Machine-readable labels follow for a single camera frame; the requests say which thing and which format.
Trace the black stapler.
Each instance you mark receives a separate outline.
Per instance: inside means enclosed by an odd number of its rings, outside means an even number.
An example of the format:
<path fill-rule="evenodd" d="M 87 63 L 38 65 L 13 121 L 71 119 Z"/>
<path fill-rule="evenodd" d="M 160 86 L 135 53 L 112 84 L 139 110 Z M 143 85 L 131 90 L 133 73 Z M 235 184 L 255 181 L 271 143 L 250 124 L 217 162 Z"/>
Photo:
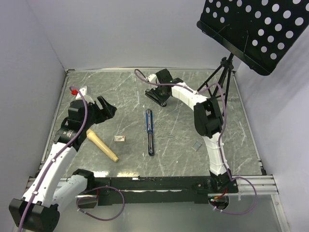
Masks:
<path fill-rule="evenodd" d="M 168 96 L 155 89 L 146 89 L 145 95 L 161 107 L 166 107 Z"/>

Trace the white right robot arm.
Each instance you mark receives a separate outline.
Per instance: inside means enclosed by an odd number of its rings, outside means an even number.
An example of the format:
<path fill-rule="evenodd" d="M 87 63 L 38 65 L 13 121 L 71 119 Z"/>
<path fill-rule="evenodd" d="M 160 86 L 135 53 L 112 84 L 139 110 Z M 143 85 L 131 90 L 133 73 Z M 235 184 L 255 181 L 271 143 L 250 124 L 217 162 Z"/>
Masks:
<path fill-rule="evenodd" d="M 190 88 L 183 80 L 172 78 L 167 69 L 148 76 L 147 80 L 156 85 L 148 90 L 154 99 L 164 105 L 169 97 L 174 97 L 187 105 L 194 114 L 194 126 L 202 136 L 210 160 L 211 187 L 215 192 L 222 192 L 230 182 L 230 169 L 225 158 L 222 132 L 224 119 L 215 97 L 206 97 Z"/>

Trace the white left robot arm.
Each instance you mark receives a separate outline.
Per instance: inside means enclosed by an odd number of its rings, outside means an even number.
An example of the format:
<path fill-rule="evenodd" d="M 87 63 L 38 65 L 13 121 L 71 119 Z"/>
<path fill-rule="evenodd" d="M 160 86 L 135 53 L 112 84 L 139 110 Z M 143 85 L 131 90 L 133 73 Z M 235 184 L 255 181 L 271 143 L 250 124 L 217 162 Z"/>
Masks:
<path fill-rule="evenodd" d="M 79 194 L 90 194 L 96 183 L 91 171 L 78 169 L 62 187 L 58 183 L 94 124 L 114 117 L 117 108 L 102 96 L 77 97 L 56 132 L 50 154 L 35 181 L 21 199 L 12 199 L 9 211 L 17 227 L 34 232 L 52 232 L 61 213 Z"/>

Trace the blue stapler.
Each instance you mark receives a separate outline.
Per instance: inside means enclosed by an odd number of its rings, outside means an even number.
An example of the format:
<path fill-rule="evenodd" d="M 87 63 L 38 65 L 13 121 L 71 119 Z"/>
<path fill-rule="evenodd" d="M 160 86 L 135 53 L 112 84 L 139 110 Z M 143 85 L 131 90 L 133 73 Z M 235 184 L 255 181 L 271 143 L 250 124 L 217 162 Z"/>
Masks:
<path fill-rule="evenodd" d="M 145 111 L 146 115 L 146 130 L 148 136 L 148 154 L 153 156 L 154 153 L 154 139 L 153 139 L 153 112 L 151 109 Z"/>

